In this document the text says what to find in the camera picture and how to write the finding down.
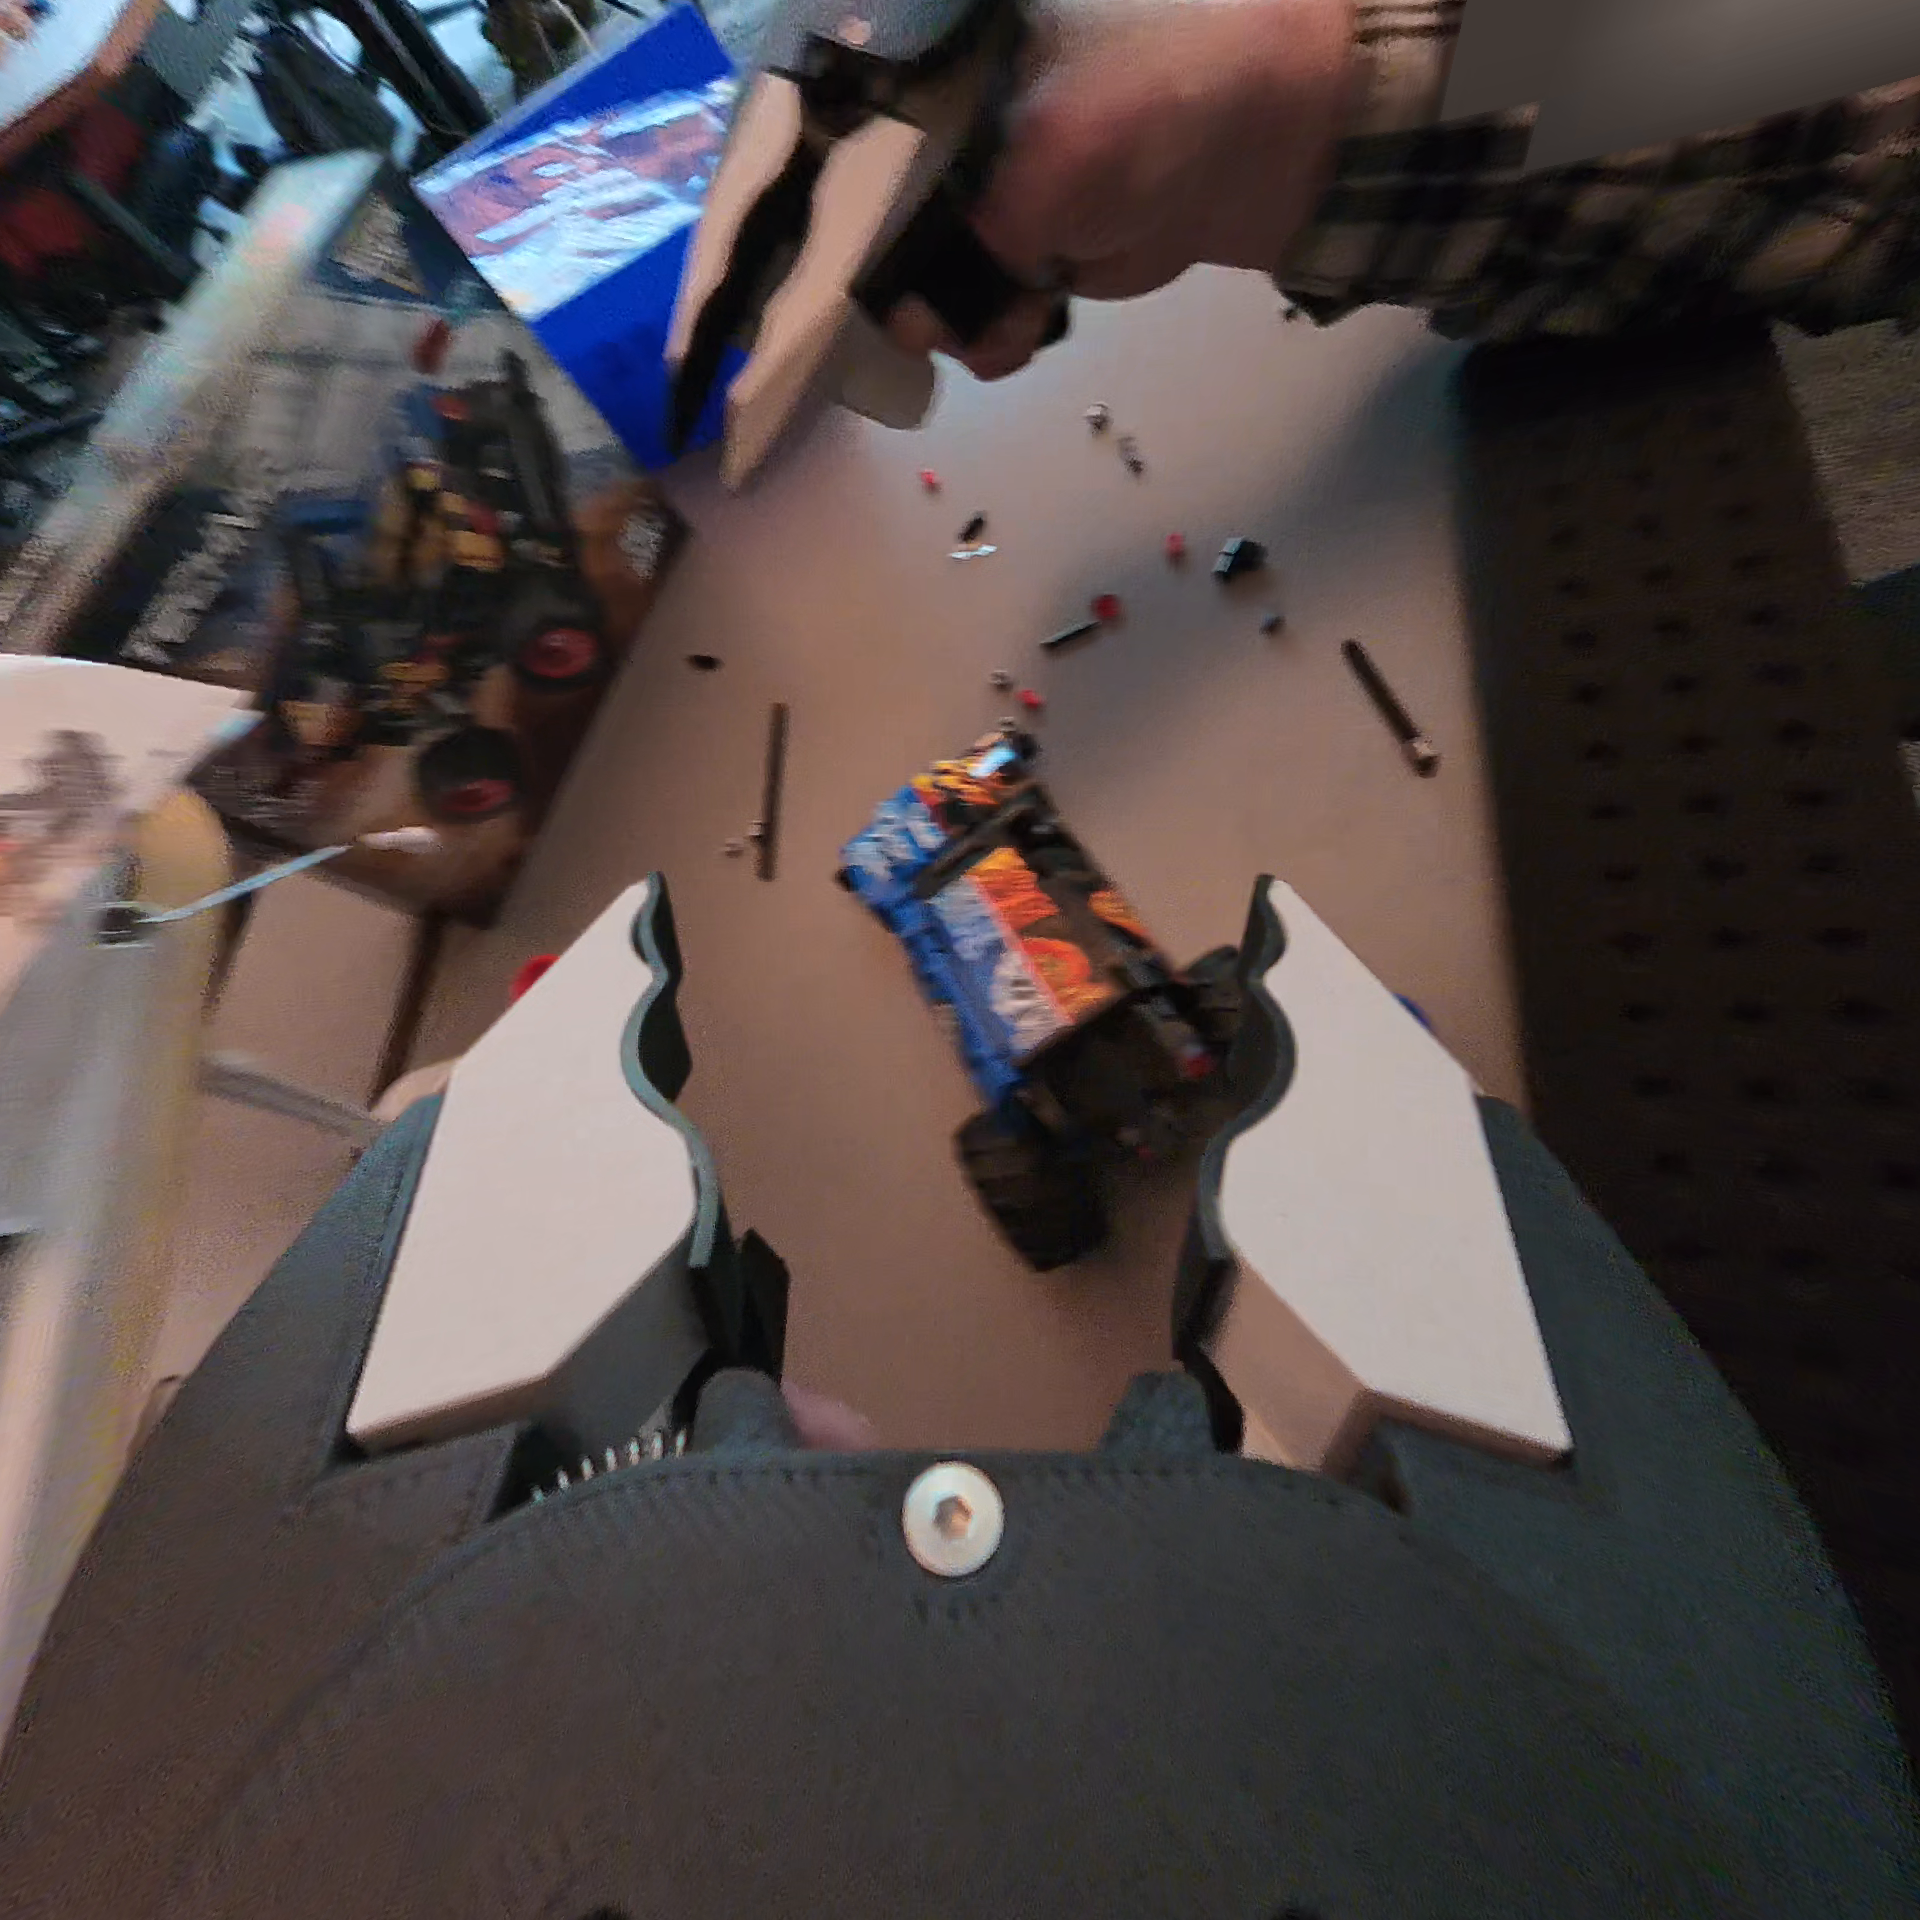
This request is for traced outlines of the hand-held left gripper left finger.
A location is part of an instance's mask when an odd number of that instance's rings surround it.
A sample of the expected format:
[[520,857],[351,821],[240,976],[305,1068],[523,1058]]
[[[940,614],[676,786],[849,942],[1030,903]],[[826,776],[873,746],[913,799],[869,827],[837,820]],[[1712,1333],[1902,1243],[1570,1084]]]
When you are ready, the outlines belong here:
[[520,1425],[666,1455],[711,1376],[780,1380],[790,1278],[681,1109],[666,878],[619,892],[457,1058],[348,1404],[369,1455]]

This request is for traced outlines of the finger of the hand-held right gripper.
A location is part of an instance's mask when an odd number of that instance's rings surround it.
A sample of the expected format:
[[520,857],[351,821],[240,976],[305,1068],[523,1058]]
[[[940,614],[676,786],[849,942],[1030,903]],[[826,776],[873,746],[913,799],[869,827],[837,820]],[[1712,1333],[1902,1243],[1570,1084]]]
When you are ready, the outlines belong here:
[[728,353],[756,344],[780,255],[800,229],[800,84],[762,72],[733,102],[732,128],[684,253],[662,362],[663,444],[695,439]]
[[756,483],[796,425],[840,406],[890,429],[932,408],[932,365],[858,300],[932,184],[932,142],[911,123],[832,136],[797,126],[797,229],[769,275],[754,344],[722,401],[718,480]]

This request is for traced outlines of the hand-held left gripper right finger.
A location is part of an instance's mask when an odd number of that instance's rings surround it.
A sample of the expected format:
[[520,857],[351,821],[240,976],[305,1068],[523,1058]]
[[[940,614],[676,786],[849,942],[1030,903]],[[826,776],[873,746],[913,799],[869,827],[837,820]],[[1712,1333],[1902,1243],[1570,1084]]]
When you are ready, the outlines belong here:
[[1571,1427],[1479,1088],[1290,883],[1251,886],[1172,1350],[1218,1451],[1348,1476],[1384,1425],[1556,1468]]

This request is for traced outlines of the toy brick monster truck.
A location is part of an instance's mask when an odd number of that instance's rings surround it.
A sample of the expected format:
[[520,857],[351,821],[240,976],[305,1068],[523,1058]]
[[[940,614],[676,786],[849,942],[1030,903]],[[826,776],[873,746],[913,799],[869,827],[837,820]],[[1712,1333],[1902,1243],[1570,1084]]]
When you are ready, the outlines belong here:
[[879,799],[835,883],[897,942],[977,1095],[953,1134],[995,1234],[1034,1272],[1095,1252],[1110,1173],[1225,1116],[1233,944],[1180,966],[1074,834],[1041,746],[986,732]]

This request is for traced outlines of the person's right forearm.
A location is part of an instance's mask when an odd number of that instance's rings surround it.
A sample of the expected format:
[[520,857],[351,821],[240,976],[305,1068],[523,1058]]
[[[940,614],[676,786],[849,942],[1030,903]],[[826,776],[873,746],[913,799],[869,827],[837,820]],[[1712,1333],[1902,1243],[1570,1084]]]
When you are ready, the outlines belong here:
[[1916,329],[1916,77],[1527,172],[1533,108],[1441,118],[1463,11],[1355,3],[1353,108],[1269,271],[1298,316],[1390,306],[1471,344]]

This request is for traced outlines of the grey desk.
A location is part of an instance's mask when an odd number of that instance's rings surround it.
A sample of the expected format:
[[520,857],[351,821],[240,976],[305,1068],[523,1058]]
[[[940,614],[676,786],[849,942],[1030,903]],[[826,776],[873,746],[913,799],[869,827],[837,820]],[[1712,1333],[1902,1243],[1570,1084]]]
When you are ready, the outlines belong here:
[[[369,1102],[463,1051],[523,960],[662,871],[685,1107],[733,1222],[788,1261],[790,1373],[888,1445],[1088,1445],[1165,1352],[1180,1196],[1165,1171],[1126,1187],[1116,1243],[1063,1278],[998,1243],[952,1164],[963,1075],[900,952],[833,886],[837,847],[1034,688],[1068,821],[1167,947],[1233,940],[1251,879],[1273,874],[1484,1088],[1521,1098],[1458,564],[1459,363],[1400,309],[1288,326],[1263,282],[1194,271],[1082,306],[1068,341],[1008,381],[950,376],[918,433],[835,411],[739,496],[684,462],[668,490],[689,541],[512,895],[489,926],[442,933],[406,1042],[392,1030],[417,935],[292,878],[252,909],[211,1053]],[[1112,409],[1104,435],[1092,403]],[[973,514],[998,552],[952,564]],[[1182,565],[1165,564],[1170,531]],[[1263,541],[1265,568],[1219,584],[1235,535]],[[1123,601],[1116,624],[1041,652],[1105,591]],[[1281,634],[1259,634],[1265,611],[1285,614]],[[1434,778],[1355,683],[1346,637],[1428,732]],[[995,667],[1014,690],[990,686]],[[790,730],[764,881],[756,852],[722,847],[752,836],[771,703]]]

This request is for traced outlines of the clear plastic bag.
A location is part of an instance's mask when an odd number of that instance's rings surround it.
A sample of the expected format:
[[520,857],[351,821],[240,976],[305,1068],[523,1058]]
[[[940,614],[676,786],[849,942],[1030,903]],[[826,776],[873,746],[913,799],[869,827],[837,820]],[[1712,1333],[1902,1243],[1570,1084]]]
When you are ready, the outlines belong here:
[[699,222],[739,84],[565,108],[419,173],[416,195],[526,323]]

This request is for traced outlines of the blue storage bin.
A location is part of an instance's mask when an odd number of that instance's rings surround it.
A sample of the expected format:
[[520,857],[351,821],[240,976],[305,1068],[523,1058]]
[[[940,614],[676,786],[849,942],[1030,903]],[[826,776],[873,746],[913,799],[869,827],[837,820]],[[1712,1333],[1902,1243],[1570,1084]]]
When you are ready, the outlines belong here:
[[[642,23],[569,65],[483,134],[423,168],[417,177],[468,148],[483,152],[512,132],[538,130],[565,109],[591,109],[679,88],[702,88],[738,72],[698,3],[668,3]],[[526,323],[539,348],[574,381],[642,468],[663,468],[668,369],[663,344],[684,259],[695,225],[643,259],[602,280],[588,293]]]

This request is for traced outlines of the raised white wooden-edged platform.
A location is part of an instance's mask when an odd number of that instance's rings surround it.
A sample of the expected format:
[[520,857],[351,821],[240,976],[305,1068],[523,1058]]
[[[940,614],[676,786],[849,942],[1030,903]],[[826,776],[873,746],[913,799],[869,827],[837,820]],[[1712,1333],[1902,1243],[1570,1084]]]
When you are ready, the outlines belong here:
[[1,1726],[125,1469],[199,1098],[211,808],[175,792],[87,876],[4,1006]]

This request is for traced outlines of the black axle with grey bushing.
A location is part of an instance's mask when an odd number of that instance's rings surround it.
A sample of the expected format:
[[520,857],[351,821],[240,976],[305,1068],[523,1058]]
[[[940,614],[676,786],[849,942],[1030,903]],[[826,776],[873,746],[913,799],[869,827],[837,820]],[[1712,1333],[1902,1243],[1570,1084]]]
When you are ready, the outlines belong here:
[[1441,755],[1428,730],[1405,708],[1397,688],[1379,669],[1379,661],[1355,636],[1340,642],[1340,656],[1414,776],[1434,778]]

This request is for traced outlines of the printed toy truck box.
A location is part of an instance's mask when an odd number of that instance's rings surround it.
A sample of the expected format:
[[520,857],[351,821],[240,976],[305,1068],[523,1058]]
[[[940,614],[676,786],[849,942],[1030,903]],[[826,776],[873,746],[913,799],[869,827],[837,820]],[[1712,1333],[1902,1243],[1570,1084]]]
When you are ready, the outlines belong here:
[[193,788],[260,855],[483,927],[688,525],[372,153],[265,180],[4,569],[4,656],[249,698]]

